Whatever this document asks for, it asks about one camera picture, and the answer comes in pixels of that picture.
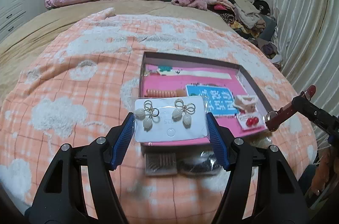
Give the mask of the person's right hand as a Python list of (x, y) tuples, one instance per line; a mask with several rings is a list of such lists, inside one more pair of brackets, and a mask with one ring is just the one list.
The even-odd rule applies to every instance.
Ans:
[(325, 184), (329, 181), (330, 170), (334, 170), (338, 175), (338, 155), (333, 147), (328, 147), (322, 152), (320, 164), (311, 182), (311, 191), (314, 194), (319, 195), (325, 189)]

